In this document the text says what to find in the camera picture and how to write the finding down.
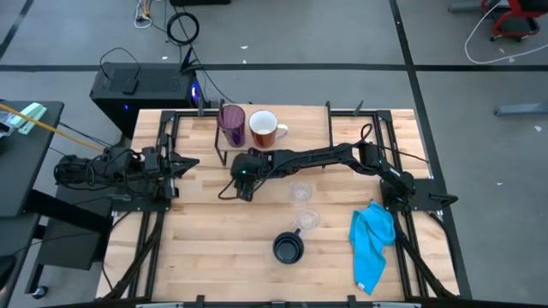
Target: white mug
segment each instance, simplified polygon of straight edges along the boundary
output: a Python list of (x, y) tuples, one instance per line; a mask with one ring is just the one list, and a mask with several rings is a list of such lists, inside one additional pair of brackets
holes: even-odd
[[(268, 110), (255, 111), (249, 117), (249, 129), (256, 146), (267, 148), (274, 145), (276, 139), (285, 137), (289, 132), (289, 127), (285, 124), (278, 124), (276, 116)], [(284, 132), (276, 136), (278, 129)]]

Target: black cup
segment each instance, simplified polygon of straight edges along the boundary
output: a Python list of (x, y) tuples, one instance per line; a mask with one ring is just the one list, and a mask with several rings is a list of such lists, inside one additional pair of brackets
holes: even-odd
[(301, 260), (305, 253), (305, 244), (302, 242), (298, 228), (295, 232), (284, 232), (274, 240), (272, 250), (276, 259), (283, 264), (295, 264)]

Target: blue towel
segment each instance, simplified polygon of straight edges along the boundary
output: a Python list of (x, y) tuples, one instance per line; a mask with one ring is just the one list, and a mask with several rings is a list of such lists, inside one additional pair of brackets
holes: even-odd
[(380, 204), (373, 201), (365, 210), (354, 211), (349, 235), (354, 248), (354, 279), (367, 294), (371, 295), (383, 274), (383, 247), (392, 246), (395, 238), (394, 219)]

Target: concrete floor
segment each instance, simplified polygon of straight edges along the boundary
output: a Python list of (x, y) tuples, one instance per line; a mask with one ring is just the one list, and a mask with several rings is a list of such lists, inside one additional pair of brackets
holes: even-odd
[[(0, 3), (0, 40), (17, 19), (25, 0)], [(480, 15), (451, 15), (447, 0), (398, 2), (415, 64), (471, 64), (462, 44)], [(162, 25), (164, 3), (152, 4)], [(9, 48), (3, 65), (98, 64), (107, 50), (121, 46), (141, 62), (177, 62), (178, 49), (156, 29), (133, 27), (134, 0), (35, 0)], [(195, 48), (205, 64), (375, 63), (404, 64), (390, 5), (385, 0), (233, 0), (228, 6), (188, 7), (200, 20)], [(546, 24), (548, 19), (539, 21)], [(523, 44), (488, 41), (485, 23), (470, 43), (479, 60), (523, 52), (548, 41), (548, 31)], [(113, 54), (109, 61), (129, 62)], [(548, 64), (548, 50), (497, 65)], [(60, 100), (62, 121), (107, 142), (120, 132), (89, 99), (92, 72), (0, 72), (0, 97)], [(262, 104), (415, 108), (405, 71), (277, 70), (211, 71), (235, 101)], [(548, 231), (544, 189), (548, 183), (548, 118), (499, 119), (498, 104), (544, 102), (546, 72), (419, 72), (419, 83), (453, 205), (462, 255), (475, 299), (548, 304)], [(209, 98), (220, 95), (208, 82)], [(538, 132), (535, 126), (541, 127)], [(66, 153), (91, 156), (85, 148), (54, 138)], [(59, 155), (50, 151), (36, 187), (55, 194), (51, 175)], [(22, 294), (35, 246), (27, 258), (10, 306), (34, 307), (89, 301), (100, 266), (89, 272), (46, 268), (42, 283), (50, 293), (37, 301)]]

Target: purple cup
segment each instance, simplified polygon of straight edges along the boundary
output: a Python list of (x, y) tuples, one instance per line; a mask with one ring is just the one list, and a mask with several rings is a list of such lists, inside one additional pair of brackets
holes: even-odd
[(240, 147), (246, 143), (246, 112), (236, 105), (226, 105), (219, 110), (217, 124), (234, 147)]

